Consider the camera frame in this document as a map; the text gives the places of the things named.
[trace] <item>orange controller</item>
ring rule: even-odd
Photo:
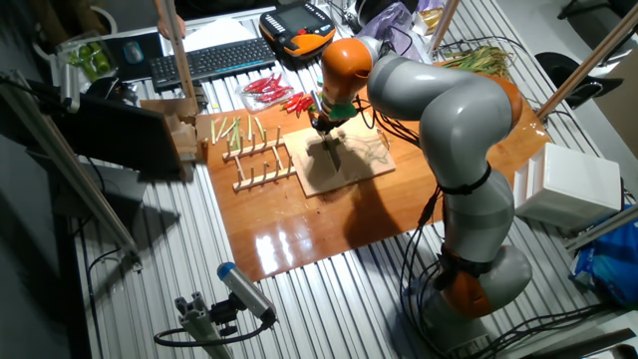
[[[294,3],[259,17],[259,29],[275,52],[298,59],[319,55],[335,36],[330,18],[309,3]]]

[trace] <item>paper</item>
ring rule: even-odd
[[[186,52],[190,52],[254,38],[255,35],[243,27],[239,21],[220,19],[186,36],[183,39],[183,48]]]

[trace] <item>plastic bag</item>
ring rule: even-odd
[[[571,271],[573,280],[606,292],[620,304],[636,309],[638,220],[612,230],[583,248],[572,262]]]
[[[380,41],[389,41],[397,54],[410,60],[421,61],[421,56],[413,38],[412,14],[402,2],[388,6],[366,25],[357,38],[370,36]]]
[[[437,8],[443,8],[445,5],[443,0],[419,0],[417,11],[426,11]]]
[[[294,89],[281,73],[273,73],[248,85],[239,85],[235,92],[248,112],[256,113],[288,100]]]

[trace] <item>black keyboard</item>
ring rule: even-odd
[[[275,63],[275,54],[263,38],[238,41],[186,53],[193,80],[214,80],[244,73]],[[175,56],[149,60],[156,91],[165,91],[180,84]]]

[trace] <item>wooden block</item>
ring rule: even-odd
[[[333,141],[339,142],[336,152],[341,159],[341,167],[337,172],[314,129],[283,137],[306,197],[371,179],[396,168],[377,130],[368,129],[361,119],[350,120],[333,130],[331,135]]]

